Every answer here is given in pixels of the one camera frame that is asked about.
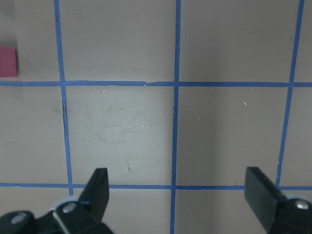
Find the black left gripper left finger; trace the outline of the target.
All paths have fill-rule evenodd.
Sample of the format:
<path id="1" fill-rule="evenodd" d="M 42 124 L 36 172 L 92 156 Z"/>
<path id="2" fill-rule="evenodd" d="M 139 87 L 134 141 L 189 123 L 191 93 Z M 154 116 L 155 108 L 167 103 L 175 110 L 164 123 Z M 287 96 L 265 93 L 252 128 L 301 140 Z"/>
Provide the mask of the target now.
<path id="1" fill-rule="evenodd" d="M 109 201 L 106 168 L 97 168 L 76 201 L 66 201 L 53 211 L 63 234 L 108 234 L 102 218 Z"/>

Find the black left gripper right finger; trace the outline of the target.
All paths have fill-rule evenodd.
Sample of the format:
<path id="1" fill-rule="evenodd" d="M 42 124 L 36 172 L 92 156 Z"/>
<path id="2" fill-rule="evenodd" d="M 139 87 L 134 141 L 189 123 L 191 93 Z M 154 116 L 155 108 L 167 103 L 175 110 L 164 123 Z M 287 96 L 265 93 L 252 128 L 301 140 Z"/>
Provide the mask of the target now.
<path id="1" fill-rule="evenodd" d="M 312 202 L 283 193 L 258 167 L 246 168 L 244 197 L 266 233 L 312 232 Z"/>

